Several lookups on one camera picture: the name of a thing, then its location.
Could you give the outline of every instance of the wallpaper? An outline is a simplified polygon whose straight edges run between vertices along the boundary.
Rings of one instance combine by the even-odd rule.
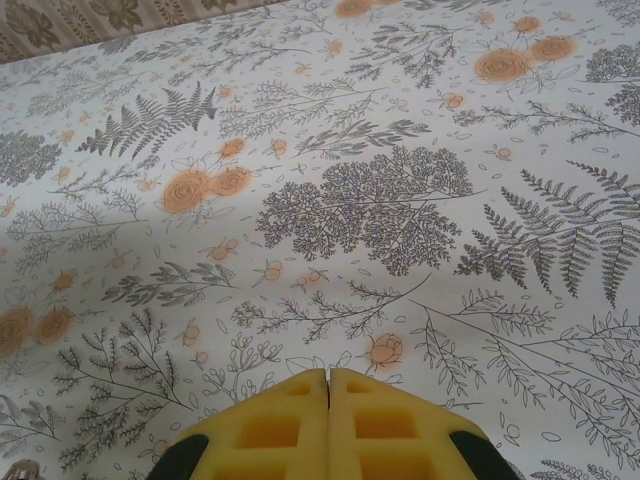
[[[0,0],[0,64],[277,1]]]
[[[293,0],[0,67],[0,471],[141,480],[339,366],[637,478],[639,24]]]

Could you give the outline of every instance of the brown damask pattern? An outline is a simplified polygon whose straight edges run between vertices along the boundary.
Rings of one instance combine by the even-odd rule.
[[[279,0],[0,0],[0,64]]]

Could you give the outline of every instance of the square hole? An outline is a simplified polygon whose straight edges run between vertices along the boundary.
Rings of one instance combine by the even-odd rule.
[[[349,382],[347,383],[347,392],[349,393],[371,393],[373,392],[373,388],[368,385],[362,385],[358,382]]]
[[[221,466],[216,469],[214,480],[285,480],[286,473],[284,465]]]
[[[311,393],[311,386],[308,383],[301,383],[289,390],[287,395],[309,395],[309,393]]]
[[[433,480],[435,476],[426,455],[418,453],[361,453],[362,480]]]
[[[293,415],[250,418],[242,428],[236,448],[279,448],[298,445],[300,419]]]
[[[356,438],[417,438],[413,415],[402,408],[371,408],[355,413]]]

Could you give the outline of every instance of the black rubber edge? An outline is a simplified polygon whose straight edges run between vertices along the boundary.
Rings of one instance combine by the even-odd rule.
[[[478,480],[519,480],[489,440],[471,432],[453,432],[449,438]]]
[[[180,440],[164,452],[147,480],[189,480],[208,444],[205,435]]]

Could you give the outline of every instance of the yellow foam tool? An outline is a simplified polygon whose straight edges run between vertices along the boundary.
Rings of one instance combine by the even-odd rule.
[[[518,480],[469,420],[352,370],[307,370],[184,431],[147,480]]]

